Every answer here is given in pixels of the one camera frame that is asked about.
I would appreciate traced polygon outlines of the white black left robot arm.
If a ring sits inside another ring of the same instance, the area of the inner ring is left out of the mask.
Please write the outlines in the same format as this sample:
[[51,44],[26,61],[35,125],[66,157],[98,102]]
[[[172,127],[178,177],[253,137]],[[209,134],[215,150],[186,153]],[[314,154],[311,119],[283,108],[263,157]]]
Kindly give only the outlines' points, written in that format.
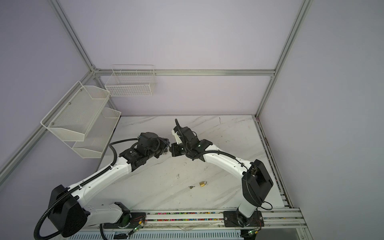
[[[110,143],[114,155],[112,163],[76,184],[66,188],[59,185],[52,190],[48,209],[35,227],[35,239],[49,240],[58,235],[67,238],[83,227],[93,225],[112,224],[118,228],[135,228],[143,224],[145,216],[133,217],[122,202],[111,202],[99,207],[89,204],[105,188],[143,166],[150,158],[159,158],[170,145],[168,139],[151,132],[141,133],[132,141],[134,144],[120,154],[114,148],[115,143]],[[43,237],[40,229],[45,219],[52,222],[57,232]]]

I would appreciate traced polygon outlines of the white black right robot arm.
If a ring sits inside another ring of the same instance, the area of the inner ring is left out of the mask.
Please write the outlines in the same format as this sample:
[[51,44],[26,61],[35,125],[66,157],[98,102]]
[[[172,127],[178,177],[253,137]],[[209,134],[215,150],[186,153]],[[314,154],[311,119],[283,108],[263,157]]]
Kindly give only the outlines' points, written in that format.
[[248,161],[219,149],[212,142],[202,139],[189,127],[181,127],[178,120],[172,134],[176,139],[170,147],[173,157],[186,156],[213,164],[241,181],[243,200],[235,211],[236,226],[246,227],[252,215],[265,203],[274,183],[266,166],[260,160]]

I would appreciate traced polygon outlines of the white mesh two-tier shelf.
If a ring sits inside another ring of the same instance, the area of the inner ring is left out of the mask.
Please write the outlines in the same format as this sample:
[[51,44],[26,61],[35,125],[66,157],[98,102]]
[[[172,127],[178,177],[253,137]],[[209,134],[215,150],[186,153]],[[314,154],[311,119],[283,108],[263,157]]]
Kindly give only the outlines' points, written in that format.
[[121,112],[108,108],[111,93],[76,82],[41,125],[83,159],[100,159]]

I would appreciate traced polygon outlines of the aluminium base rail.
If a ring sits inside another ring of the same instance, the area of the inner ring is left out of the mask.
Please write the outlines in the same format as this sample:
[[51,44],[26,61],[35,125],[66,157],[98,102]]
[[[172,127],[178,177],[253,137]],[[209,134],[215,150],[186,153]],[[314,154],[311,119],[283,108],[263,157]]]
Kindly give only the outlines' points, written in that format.
[[243,224],[232,210],[132,212],[125,228],[117,224],[93,225],[71,240],[261,240],[281,235],[284,240],[313,237],[299,209],[257,209]]

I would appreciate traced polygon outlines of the aluminium cage frame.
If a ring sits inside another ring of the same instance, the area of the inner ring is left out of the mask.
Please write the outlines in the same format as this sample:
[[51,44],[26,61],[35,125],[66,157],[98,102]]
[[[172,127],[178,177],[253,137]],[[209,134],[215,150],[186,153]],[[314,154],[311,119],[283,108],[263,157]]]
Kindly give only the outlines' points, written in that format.
[[[59,1],[48,1],[59,22],[62,24],[65,32],[68,34],[70,41],[74,44],[80,57],[85,61],[89,72],[82,78],[81,83],[87,83],[90,79],[107,76],[112,73],[111,70],[93,69],[91,60],[86,54],[84,46],[80,43],[78,35],[75,33],[69,18]],[[300,31],[300,27],[312,5],[312,1],[302,1],[299,13],[295,18],[292,29],[290,30],[287,41],[284,45],[282,53],[279,57],[274,70],[156,70],[156,76],[271,76],[267,89],[262,97],[261,103],[257,109],[256,117],[260,117],[266,105],[266,102],[272,92],[272,89],[279,77],[283,65],[289,55],[292,45]],[[37,127],[34,132],[26,139],[21,147],[9,158],[8,162],[1,167],[1,188],[3,188],[11,177],[12,173],[21,164],[27,154],[40,141],[46,130],[42,126]]]

